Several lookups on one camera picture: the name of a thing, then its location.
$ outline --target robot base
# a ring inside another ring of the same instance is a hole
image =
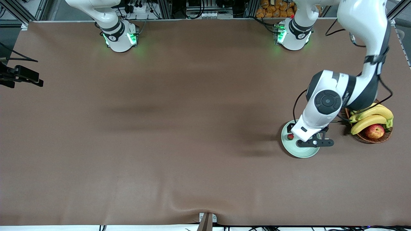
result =
[[[293,140],[288,140],[287,135],[289,134],[287,132],[287,127],[291,123],[294,123],[294,121],[288,122],[282,129],[281,131],[281,142],[284,146],[284,148],[293,156],[298,157],[298,158],[309,158],[315,155],[320,148],[301,148],[297,146],[297,138],[294,138]]]
[[[277,44],[281,44],[288,50],[297,51],[303,48],[306,43],[308,43],[311,32],[307,36],[305,34],[302,34],[302,36],[304,36],[303,39],[297,39],[296,36],[290,32],[290,21],[291,18],[287,18],[286,20],[278,23],[279,25],[284,25],[284,29],[275,29],[275,31],[278,31],[279,34],[274,35],[274,40]]]
[[[124,23],[125,30],[117,41],[113,42],[106,39],[107,47],[110,47],[115,52],[126,52],[132,47],[136,47],[139,40],[139,28],[126,20],[121,20]]]

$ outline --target green led light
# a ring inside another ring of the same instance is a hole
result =
[[[309,40],[309,36],[311,35],[311,32],[307,35],[307,40],[305,41],[305,43],[308,43]]]
[[[109,42],[107,41],[107,37],[106,37],[106,35],[105,35],[105,34],[103,34],[103,37],[104,37],[104,39],[106,40],[106,44],[107,44],[107,46],[109,46]]]
[[[278,35],[278,42],[282,43],[284,42],[284,38],[287,35],[287,30],[284,29],[279,35]]]
[[[137,38],[136,38],[136,35],[135,35],[135,34],[129,34],[129,33],[127,33],[127,37],[129,38],[131,44],[136,44]]]

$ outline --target packaged bread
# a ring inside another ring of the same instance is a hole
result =
[[[274,13],[277,9],[275,6],[269,6],[267,7],[267,13]]]
[[[275,0],[275,8],[281,10],[281,8],[286,8],[287,9],[287,3],[283,2],[283,0]]]
[[[280,11],[280,18],[286,18],[287,17],[287,12],[281,10]]]
[[[274,13],[272,14],[272,17],[273,17],[273,18],[278,18],[278,17],[280,17],[280,10],[279,10],[279,9],[275,10]]]
[[[270,2],[268,0],[261,0],[260,3],[261,7],[264,9],[266,9],[270,5]]]
[[[292,8],[288,8],[288,9],[287,9],[287,17],[291,17],[291,16],[293,16],[293,15],[294,15],[293,9],[292,9]]]
[[[264,18],[265,10],[262,8],[259,8],[256,12],[256,17],[257,18]]]
[[[280,6],[279,10],[285,11],[285,10],[287,10],[287,6],[288,6],[288,3],[287,3],[287,2],[283,2],[283,5]]]

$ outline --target green plate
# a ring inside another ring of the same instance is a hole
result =
[[[287,135],[287,126],[291,123],[294,123],[294,121],[288,122],[284,127],[283,130],[281,131],[281,141],[283,143],[283,146],[287,151],[298,158],[309,158],[315,155],[320,148],[300,148],[297,146],[297,141],[298,138],[294,136],[293,140],[288,140]]]

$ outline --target small red object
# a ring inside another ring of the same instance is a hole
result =
[[[294,139],[294,135],[293,135],[293,134],[288,134],[288,135],[287,135],[287,139],[288,139],[288,140],[293,140],[293,139]]]

